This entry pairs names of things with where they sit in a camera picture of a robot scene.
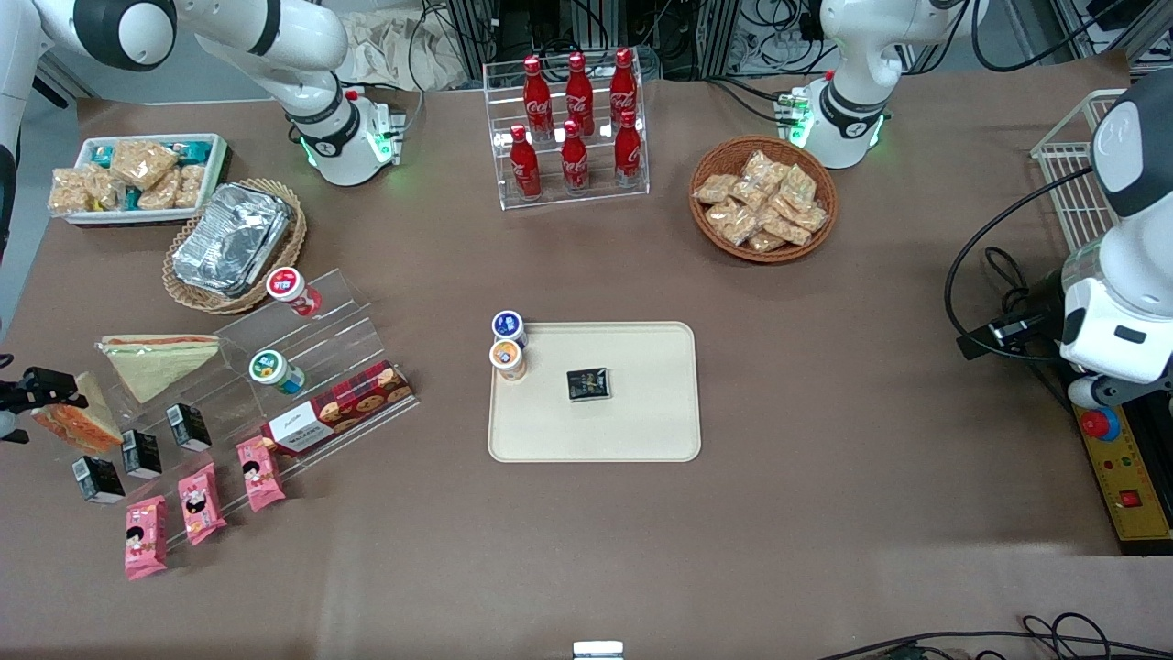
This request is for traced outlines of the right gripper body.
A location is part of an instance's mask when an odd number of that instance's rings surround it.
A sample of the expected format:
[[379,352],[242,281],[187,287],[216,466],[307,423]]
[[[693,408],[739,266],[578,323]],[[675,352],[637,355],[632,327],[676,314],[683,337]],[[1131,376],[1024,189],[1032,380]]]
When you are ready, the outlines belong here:
[[28,376],[26,370],[16,381],[1,381],[1,437],[20,429],[18,416],[29,409]]

